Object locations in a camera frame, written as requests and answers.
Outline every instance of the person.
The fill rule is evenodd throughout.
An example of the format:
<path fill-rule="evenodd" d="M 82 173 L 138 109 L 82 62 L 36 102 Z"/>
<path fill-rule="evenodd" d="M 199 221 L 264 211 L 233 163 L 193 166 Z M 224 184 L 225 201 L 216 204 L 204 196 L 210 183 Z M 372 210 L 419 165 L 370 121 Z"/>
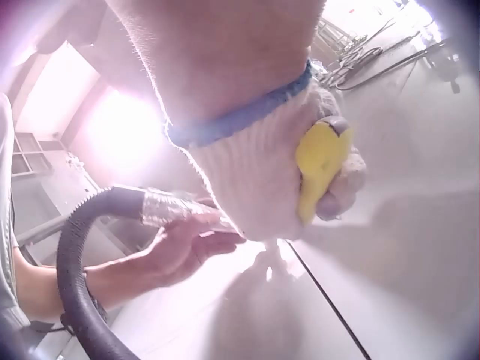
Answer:
<path fill-rule="evenodd" d="M 241 236 L 201 236 L 218 221 L 214 216 L 167 224 L 146 250 L 86 268 L 87 287 L 106 309 L 186 279 L 209 257 L 233 252 L 245 239 L 301 236 L 304 225 L 296 214 L 301 176 L 295 148 L 316 121 L 340 116 L 334 97 L 318 87 L 306 65 L 322 0 L 201 0 L 188 6 L 181 1 L 108 0 L 108 4 L 128 30 L 151 77 L 168 117 L 170 139 L 191 157 L 215 205 Z M 19 328 L 28 319 L 55 321 L 63 307 L 56 269 L 29 264 L 12 231 L 14 134 L 11 106 L 4 95 L 0 127 L 0 305 Z M 192 134 L 203 137 L 182 141 Z M 352 148 L 319 200 L 321 218 L 333 219 L 353 205 L 365 169 Z"/>
<path fill-rule="evenodd" d="M 29 320 L 56 322 L 63 313 L 56 269 L 31 265 L 18 248 L 12 229 L 10 183 L 13 154 L 12 109 L 0 94 L 0 306 L 1 315 L 16 330 Z M 159 231 L 144 250 L 85 269 L 92 296 L 111 309 L 155 288 L 188 278 L 211 256 L 233 252 L 245 239 L 237 234 L 209 231 L 215 215 L 173 221 Z"/>

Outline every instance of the metal pipe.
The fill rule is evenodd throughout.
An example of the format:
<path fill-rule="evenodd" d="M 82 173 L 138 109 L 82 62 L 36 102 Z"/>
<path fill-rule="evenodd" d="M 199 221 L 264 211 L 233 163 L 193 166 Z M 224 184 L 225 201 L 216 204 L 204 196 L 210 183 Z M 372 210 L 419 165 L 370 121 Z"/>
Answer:
<path fill-rule="evenodd" d="M 17 236 L 18 246 L 36 244 L 37 242 L 48 238 L 50 235 L 59 232 L 67 219 L 68 216 L 61 215 L 53 220 L 34 227 L 33 229 L 23 232 Z"/>

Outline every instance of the blue collar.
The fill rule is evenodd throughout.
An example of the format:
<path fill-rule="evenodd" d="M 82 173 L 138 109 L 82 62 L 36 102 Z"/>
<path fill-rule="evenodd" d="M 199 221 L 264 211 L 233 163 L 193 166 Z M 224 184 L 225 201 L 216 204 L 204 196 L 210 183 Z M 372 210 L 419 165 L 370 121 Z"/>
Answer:
<path fill-rule="evenodd" d="M 182 148 L 202 147 L 217 140 L 232 136 L 248 128 L 254 122 L 264 119 L 280 105 L 304 90 L 311 77 L 312 65 L 307 62 L 305 71 L 293 82 L 263 95 L 261 98 L 205 124 L 175 128 L 167 123 L 166 133 L 170 141 Z"/>

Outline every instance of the silver tape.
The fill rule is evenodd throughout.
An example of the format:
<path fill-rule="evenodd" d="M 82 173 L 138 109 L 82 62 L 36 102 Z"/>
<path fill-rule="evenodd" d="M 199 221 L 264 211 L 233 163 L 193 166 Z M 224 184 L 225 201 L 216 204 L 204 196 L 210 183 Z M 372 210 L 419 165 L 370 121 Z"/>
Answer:
<path fill-rule="evenodd" d="M 236 232 L 219 210 L 157 189 L 148 189 L 145 194 L 142 222 L 160 228 L 172 220 L 185 219 L 191 214 L 209 213 L 220 216 L 220 222 L 212 226 L 213 231 Z"/>

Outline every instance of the gray shirt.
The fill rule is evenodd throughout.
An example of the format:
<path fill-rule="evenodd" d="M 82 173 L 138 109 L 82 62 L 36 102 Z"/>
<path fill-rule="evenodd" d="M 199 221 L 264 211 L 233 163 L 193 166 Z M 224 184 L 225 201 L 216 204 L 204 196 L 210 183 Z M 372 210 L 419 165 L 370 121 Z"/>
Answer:
<path fill-rule="evenodd" d="M 18 306 L 13 268 L 12 251 L 18 246 L 10 209 L 13 139 L 12 107 L 0 93 L 0 312 L 15 329 L 20 329 L 29 321 Z"/>

